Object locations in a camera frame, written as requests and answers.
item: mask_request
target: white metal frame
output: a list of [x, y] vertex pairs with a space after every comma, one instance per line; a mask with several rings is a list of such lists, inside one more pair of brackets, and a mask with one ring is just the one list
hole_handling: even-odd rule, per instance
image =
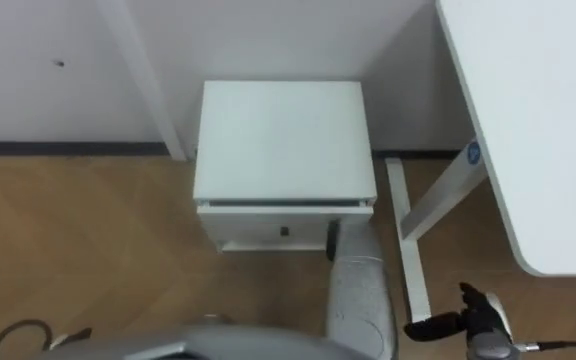
[[417, 241], [487, 177], [480, 151], [476, 140], [470, 142], [412, 209], [401, 160], [386, 159], [413, 322], [431, 315]]

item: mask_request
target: wooden floor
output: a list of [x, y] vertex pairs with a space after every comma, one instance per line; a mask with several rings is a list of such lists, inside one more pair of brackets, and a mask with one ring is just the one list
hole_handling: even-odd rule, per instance
[[[413, 201], [446, 165], [405, 163]], [[396, 231], [383, 163], [375, 170], [373, 222], [401, 327]], [[216, 254], [195, 216], [193, 172], [167, 158], [0, 158], [0, 330], [40, 318], [57, 333], [92, 326], [104, 338], [222, 313], [321, 335], [324, 255]], [[469, 281], [504, 300], [517, 338], [576, 339], [576, 279], [534, 278], [518, 267], [489, 184], [420, 244], [434, 312], [459, 309], [457, 283]], [[13, 334], [0, 360], [26, 359], [40, 341], [33, 331]], [[463, 352], [461, 336], [434, 344], [400, 338], [404, 360], [465, 359]], [[526, 358], [576, 359], [576, 351]]]

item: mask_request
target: white cabinet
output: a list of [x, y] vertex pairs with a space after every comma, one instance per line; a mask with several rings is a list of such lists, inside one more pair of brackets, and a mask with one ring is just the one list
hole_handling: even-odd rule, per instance
[[324, 249], [376, 197], [359, 83], [206, 82], [194, 198], [218, 249]]

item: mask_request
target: black baseboard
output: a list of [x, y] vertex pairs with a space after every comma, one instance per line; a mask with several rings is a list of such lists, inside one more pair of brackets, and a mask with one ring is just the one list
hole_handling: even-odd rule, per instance
[[396, 157], [405, 160], [452, 160], [460, 150], [373, 150], [374, 159]]
[[[459, 150], [374, 150], [375, 159], [454, 159]], [[0, 141], [0, 156], [166, 156], [163, 142]]]
[[157, 156], [169, 155], [163, 142], [0, 141], [0, 156]]

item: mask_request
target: cable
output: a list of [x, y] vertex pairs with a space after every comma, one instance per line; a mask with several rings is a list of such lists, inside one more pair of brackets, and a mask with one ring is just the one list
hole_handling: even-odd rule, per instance
[[43, 345], [41, 346], [41, 349], [43, 351], [50, 349], [50, 344], [52, 343], [52, 336], [53, 336], [52, 329], [45, 321], [36, 319], [21, 320], [3, 329], [0, 332], [0, 344], [11, 332], [26, 326], [36, 326], [41, 330], [43, 330], [46, 338], [44, 340]]
[[545, 341], [538, 342], [539, 351], [576, 347], [576, 341]]
[[576, 341], [539, 341], [515, 344], [520, 352], [548, 351], [564, 348], [576, 348]]

